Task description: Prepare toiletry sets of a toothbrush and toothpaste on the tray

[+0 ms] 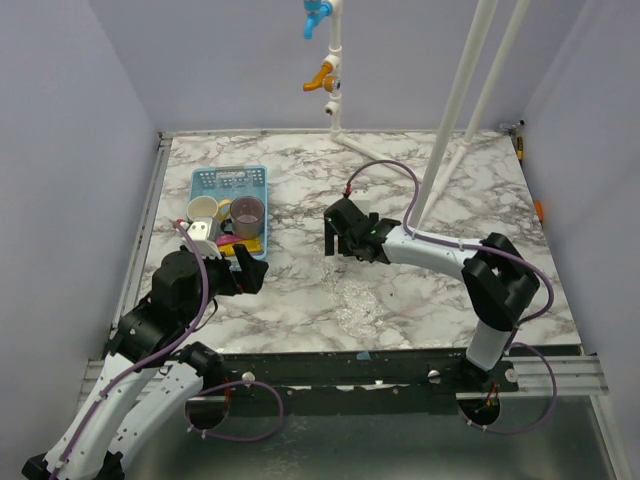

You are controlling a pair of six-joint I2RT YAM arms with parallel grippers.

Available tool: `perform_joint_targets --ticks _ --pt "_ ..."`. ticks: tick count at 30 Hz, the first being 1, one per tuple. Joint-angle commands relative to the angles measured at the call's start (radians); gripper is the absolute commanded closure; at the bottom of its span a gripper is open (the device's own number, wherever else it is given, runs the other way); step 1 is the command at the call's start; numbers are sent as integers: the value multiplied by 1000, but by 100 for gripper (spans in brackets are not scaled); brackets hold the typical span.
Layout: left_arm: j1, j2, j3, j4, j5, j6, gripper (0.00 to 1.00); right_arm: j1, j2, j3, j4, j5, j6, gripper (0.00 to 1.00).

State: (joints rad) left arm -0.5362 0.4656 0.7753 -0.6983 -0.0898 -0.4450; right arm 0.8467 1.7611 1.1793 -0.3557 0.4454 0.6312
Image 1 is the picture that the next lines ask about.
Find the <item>yellow mug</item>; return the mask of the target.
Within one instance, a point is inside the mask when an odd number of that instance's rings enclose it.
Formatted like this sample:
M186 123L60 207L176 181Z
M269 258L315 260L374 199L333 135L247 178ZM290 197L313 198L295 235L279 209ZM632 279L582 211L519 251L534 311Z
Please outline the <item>yellow mug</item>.
M187 218L193 222L198 218L211 217L220 223L230 215L231 199L221 201L207 195L201 195L192 199L187 205Z

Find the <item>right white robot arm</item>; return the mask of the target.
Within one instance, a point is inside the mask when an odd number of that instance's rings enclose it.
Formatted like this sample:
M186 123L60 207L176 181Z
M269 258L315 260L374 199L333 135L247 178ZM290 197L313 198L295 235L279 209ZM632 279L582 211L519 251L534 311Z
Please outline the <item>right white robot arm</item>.
M478 323L460 367L460 379L480 392L496 380L516 324L540 288L533 269L502 234L454 240L407 232L401 222L363 213L348 198L324 212L325 254L339 252L369 263L420 267L464 283Z

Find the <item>clear textured round tray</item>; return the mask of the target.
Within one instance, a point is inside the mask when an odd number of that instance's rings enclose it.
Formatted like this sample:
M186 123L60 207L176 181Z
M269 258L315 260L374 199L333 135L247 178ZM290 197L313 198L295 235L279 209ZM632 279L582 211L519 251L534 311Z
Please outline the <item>clear textured round tray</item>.
M348 335L367 338L377 334L384 310L367 284L347 277L339 278L331 283L330 298L337 322Z

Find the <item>purple translucent cup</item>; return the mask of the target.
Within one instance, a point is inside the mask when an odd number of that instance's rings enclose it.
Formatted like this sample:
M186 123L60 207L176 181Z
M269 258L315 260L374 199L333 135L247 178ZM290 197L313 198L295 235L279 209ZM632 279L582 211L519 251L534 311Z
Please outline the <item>purple translucent cup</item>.
M259 237L264 229L265 206L253 196L242 196L232 201L230 217L232 232L242 239Z

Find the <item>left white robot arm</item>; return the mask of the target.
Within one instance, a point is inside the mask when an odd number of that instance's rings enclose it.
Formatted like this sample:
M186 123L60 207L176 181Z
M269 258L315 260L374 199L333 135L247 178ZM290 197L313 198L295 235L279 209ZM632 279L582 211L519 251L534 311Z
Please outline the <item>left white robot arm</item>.
M226 381L222 357L200 342L185 347L164 379L139 394L218 295L256 294L268 264L244 246L238 269L226 259L199 260L186 248L166 255L152 288L124 315L107 344L102 371L76 418L48 452L26 461L28 479L122 479L147 440L186 400Z

